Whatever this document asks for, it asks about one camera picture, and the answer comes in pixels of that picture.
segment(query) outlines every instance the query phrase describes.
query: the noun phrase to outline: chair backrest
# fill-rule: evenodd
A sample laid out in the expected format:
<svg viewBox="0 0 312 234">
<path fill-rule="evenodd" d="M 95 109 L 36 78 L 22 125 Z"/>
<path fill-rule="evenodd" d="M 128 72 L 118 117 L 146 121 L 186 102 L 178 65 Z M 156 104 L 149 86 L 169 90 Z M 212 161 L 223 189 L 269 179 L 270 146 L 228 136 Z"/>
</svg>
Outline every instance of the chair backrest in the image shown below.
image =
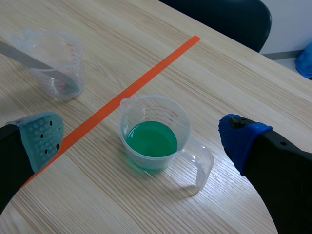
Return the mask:
<svg viewBox="0 0 312 234">
<path fill-rule="evenodd" d="M 160 0 L 164 4 L 259 52 L 271 29 L 260 0 Z"/>
</svg>

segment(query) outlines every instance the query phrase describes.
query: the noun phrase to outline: table surface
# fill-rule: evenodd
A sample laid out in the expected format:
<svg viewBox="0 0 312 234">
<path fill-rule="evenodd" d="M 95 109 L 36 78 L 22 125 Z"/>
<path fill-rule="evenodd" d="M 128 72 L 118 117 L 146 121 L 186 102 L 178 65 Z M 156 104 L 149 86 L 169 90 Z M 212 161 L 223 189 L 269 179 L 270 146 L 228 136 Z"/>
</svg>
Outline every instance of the table surface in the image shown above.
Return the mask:
<svg viewBox="0 0 312 234">
<path fill-rule="evenodd" d="M 65 135 L 191 36 L 201 41 L 135 95 L 180 102 L 194 137 L 215 164 L 195 194 L 195 168 L 175 159 L 149 177 L 124 161 L 119 109 L 78 141 L 12 199 L 1 233 L 273 234 L 272 219 L 252 185 L 220 144 L 225 114 L 270 124 L 312 151 L 312 83 L 157 0 L 3 0 L 2 29 L 60 30 L 83 45 L 86 87 L 75 99 L 46 97 L 21 65 L 0 59 L 0 125 L 46 110 L 59 113 Z"/>
</svg>

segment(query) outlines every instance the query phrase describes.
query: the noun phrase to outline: orange tape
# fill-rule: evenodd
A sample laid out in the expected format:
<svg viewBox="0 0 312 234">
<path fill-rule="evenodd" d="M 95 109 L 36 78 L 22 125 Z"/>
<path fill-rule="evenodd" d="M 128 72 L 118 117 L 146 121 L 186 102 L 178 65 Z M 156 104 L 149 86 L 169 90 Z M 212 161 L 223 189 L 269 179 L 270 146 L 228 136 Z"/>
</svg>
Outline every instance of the orange tape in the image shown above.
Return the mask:
<svg viewBox="0 0 312 234">
<path fill-rule="evenodd" d="M 168 67 L 177 58 L 183 55 L 188 49 L 195 45 L 200 38 L 198 36 L 191 37 L 183 45 L 169 54 L 165 59 L 158 63 L 155 67 L 133 82 L 124 91 L 110 100 L 105 106 L 95 112 L 91 117 L 79 125 L 75 130 L 68 134 L 62 142 L 62 146 L 58 153 L 44 166 L 38 173 L 34 174 L 29 180 L 22 186 L 24 187 L 29 181 L 36 177 L 40 172 L 47 168 L 52 162 L 54 162 L 59 156 L 61 156 L 65 151 L 72 147 L 77 141 L 79 141 L 84 135 L 86 135 L 91 129 L 97 126 L 103 119 L 105 119 L 111 112 L 118 108 L 121 100 L 124 98 L 131 97 L 139 89 L 141 89 L 145 84 L 151 81 L 155 76 L 157 76 L 162 70 Z"/>
</svg>

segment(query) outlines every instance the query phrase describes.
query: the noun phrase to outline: light blue gripper pad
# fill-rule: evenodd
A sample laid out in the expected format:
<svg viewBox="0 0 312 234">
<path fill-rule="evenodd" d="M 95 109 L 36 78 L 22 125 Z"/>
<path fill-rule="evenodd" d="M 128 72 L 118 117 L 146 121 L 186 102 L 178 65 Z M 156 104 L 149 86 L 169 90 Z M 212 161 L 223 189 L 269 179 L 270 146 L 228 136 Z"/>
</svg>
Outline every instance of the light blue gripper pad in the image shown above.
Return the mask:
<svg viewBox="0 0 312 234">
<path fill-rule="evenodd" d="M 7 124 L 18 126 L 34 173 L 37 173 L 52 159 L 61 147 L 64 132 L 63 120 L 54 112 L 27 116 Z"/>
</svg>

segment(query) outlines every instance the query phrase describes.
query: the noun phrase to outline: plastic measuring cup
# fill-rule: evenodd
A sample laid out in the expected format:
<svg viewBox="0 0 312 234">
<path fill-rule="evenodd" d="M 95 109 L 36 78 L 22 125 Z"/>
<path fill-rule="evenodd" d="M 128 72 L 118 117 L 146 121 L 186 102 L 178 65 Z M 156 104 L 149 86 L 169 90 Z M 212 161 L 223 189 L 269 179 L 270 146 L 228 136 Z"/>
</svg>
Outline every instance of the plastic measuring cup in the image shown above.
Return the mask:
<svg viewBox="0 0 312 234">
<path fill-rule="evenodd" d="M 33 32 L 30 29 L 23 29 L 21 32 L 23 38 L 11 35 L 10 42 L 22 52 L 52 67 L 29 67 L 41 89 L 54 99 L 67 99 L 78 95 L 84 87 L 79 39 L 66 32 Z M 61 78 L 47 75 L 55 70 L 67 75 L 71 85 Z"/>
<path fill-rule="evenodd" d="M 160 171 L 169 166 L 175 156 L 181 156 L 197 167 L 196 185 L 202 190 L 214 164 L 207 148 L 191 137 L 191 121 L 185 109 L 172 99 L 160 95 L 125 98 L 120 103 L 118 133 L 129 159 L 142 170 Z M 128 133 L 139 123 L 157 121 L 167 125 L 177 139 L 177 151 L 164 157 L 139 154 L 126 142 Z"/>
</svg>

